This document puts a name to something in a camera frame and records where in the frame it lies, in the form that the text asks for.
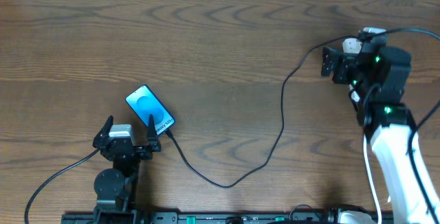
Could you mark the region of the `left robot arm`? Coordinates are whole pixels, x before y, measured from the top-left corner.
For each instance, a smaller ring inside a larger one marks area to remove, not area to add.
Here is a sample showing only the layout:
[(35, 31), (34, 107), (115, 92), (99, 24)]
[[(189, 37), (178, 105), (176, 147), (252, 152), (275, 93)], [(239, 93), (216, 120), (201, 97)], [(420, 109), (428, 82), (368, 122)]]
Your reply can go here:
[(93, 188), (97, 194), (92, 223), (151, 222), (151, 215), (135, 206), (140, 162), (153, 158), (162, 146), (155, 130), (154, 117), (148, 117), (147, 145), (135, 146), (130, 125), (115, 125), (109, 116), (93, 139), (92, 146), (113, 163), (96, 177)]

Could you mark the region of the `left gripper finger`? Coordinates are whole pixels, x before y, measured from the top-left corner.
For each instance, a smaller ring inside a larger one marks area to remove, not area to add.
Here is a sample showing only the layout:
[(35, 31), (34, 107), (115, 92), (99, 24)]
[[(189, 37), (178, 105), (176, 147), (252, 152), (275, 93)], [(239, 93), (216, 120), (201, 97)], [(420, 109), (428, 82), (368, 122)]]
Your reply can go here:
[(102, 140), (102, 139), (108, 137), (112, 126), (113, 126), (113, 116), (110, 115), (107, 118), (106, 122), (104, 123), (103, 127), (100, 129), (100, 131), (96, 135), (96, 139)]
[(159, 144), (159, 139), (155, 130), (154, 117), (152, 114), (150, 114), (148, 117), (146, 140), (148, 141), (148, 144), (152, 147), (157, 147)]

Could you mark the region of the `blue Galaxy smartphone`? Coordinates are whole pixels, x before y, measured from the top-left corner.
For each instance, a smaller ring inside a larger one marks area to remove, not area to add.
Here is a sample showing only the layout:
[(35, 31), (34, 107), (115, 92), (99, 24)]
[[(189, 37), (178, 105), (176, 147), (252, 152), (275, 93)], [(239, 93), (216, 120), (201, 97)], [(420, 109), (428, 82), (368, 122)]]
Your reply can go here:
[(150, 115), (153, 116), (157, 135), (161, 135), (175, 124), (175, 118), (147, 85), (137, 88), (125, 100), (145, 126), (149, 125)]

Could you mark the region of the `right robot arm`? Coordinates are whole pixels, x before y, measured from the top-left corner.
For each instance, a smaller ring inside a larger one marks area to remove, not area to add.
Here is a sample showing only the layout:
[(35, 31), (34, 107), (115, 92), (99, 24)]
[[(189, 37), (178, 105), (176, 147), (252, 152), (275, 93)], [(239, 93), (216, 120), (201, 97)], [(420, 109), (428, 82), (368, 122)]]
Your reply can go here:
[(411, 55), (397, 47), (369, 45), (350, 53), (324, 47), (322, 76), (348, 85), (364, 140), (386, 182), (395, 223), (438, 223), (439, 197), (421, 156), (417, 125), (402, 102)]

